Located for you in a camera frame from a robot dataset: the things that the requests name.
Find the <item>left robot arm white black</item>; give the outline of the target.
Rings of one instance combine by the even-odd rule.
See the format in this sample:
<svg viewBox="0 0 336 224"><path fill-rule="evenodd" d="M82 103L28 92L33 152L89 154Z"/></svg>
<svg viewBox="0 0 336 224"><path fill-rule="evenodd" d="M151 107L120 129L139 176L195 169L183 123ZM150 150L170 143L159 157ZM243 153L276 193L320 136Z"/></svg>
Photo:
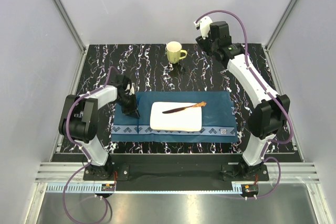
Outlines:
<svg viewBox="0 0 336 224"><path fill-rule="evenodd" d="M121 106L124 115L140 118L135 84L125 75L116 75L102 87L83 95L68 95L65 99L58 130L78 146L87 158L86 170L103 180L113 176L110 155L97 137L99 110L109 103Z"/></svg>

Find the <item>blue fork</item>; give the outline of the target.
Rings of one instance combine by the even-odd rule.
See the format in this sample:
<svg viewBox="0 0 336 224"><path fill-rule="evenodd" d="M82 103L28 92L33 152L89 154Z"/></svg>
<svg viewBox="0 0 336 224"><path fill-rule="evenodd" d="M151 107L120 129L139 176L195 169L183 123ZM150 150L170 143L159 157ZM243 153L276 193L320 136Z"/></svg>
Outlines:
<svg viewBox="0 0 336 224"><path fill-rule="evenodd" d="M137 114L138 114L137 127L136 127L136 132L137 132L137 134L139 134L139 131L140 131L140 130L139 130L139 119L140 119L139 102L140 102L140 98L137 96L137 97L136 97Z"/></svg>

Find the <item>white rectangular plate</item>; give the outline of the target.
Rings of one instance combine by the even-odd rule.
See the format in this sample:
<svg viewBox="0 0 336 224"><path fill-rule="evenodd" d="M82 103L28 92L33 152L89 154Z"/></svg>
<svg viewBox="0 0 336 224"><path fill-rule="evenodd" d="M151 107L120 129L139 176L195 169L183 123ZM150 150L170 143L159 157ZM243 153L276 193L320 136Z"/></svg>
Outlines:
<svg viewBox="0 0 336 224"><path fill-rule="evenodd" d="M191 106L195 103L154 102L150 113L150 127L153 130L197 132L202 128L202 107L164 114L164 111Z"/></svg>

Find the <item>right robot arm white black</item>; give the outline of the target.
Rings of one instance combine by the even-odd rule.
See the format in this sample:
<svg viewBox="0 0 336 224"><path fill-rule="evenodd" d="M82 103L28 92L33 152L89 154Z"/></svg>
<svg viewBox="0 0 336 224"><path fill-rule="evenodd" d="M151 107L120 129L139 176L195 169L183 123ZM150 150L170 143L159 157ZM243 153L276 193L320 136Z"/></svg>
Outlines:
<svg viewBox="0 0 336 224"><path fill-rule="evenodd" d="M242 158L231 171L231 178L250 180L264 163L265 152L277 132L287 123L290 99L279 95L259 74L252 64L247 46L233 43L229 25L214 22L205 16L194 23L200 36L196 42L209 56L214 56L238 80L248 94L253 110L247 120L250 138Z"/></svg>

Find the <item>blue cloth placemat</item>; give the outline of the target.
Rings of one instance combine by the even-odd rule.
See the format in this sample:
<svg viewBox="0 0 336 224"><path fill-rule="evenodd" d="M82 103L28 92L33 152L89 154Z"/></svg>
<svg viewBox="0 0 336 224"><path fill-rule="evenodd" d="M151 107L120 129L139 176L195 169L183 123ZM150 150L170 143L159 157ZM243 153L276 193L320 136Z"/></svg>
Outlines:
<svg viewBox="0 0 336 224"><path fill-rule="evenodd" d="M112 127L113 142L184 142L184 143L236 143L237 126L234 103L227 91L176 91L138 92L139 134L137 120L122 113L117 104ZM150 113L154 102L200 103L202 107L202 128L197 132L153 130L150 127Z"/></svg>

